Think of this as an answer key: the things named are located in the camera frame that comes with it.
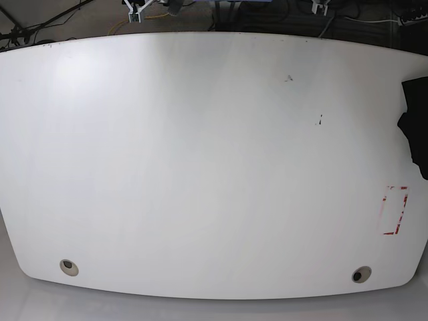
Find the black T-shirt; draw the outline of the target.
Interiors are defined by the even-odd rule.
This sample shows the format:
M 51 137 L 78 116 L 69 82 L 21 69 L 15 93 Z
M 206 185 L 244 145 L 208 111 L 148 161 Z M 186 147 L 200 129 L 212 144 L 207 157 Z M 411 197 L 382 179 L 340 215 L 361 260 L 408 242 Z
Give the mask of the black T-shirt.
M 427 180 L 427 77 L 402 83 L 407 111 L 397 126 L 408 140 L 411 158 Z

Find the left table grommet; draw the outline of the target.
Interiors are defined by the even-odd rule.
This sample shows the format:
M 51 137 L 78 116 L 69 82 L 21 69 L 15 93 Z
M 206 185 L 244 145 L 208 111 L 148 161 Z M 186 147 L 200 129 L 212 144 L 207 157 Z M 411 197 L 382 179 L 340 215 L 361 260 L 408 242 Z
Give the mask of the left table grommet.
M 63 259 L 60 262 L 60 269 L 68 276 L 75 277 L 79 273 L 77 265 L 67 259 Z

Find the table grommet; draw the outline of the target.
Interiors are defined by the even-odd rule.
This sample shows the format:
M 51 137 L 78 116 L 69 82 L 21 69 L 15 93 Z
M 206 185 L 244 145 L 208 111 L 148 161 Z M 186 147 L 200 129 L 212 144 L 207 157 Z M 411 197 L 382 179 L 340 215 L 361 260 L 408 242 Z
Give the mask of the table grommet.
M 352 281 L 357 284 L 366 282 L 372 274 L 372 269 L 368 266 L 359 267 L 352 274 Z
M 68 276 L 75 277 L 79 273 L 77 265 L 67 259 L 63 259 L 60 262 L 60 269 Z

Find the right table grommet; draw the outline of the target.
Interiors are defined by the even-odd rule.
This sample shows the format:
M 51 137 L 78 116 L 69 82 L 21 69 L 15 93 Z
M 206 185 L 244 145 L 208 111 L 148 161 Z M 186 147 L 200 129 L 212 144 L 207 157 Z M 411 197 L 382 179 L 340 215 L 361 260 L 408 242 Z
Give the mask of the right table grommet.
M 352 281 L 357 284 L 366 282 L 372 274 L 372 269 L 368 266 L 359 267 L 352 274 Z

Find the red tape marking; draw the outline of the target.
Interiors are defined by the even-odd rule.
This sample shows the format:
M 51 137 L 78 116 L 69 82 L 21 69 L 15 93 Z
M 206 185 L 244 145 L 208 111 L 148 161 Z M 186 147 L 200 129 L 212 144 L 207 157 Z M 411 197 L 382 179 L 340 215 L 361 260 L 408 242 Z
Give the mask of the red tape marking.
M 405 212 L 408 194 L 408 187 L 387 187 L 387 192 L 382 200 L 381 216 L 379 219 L 379 231 L 382 235 L 398 234 Z

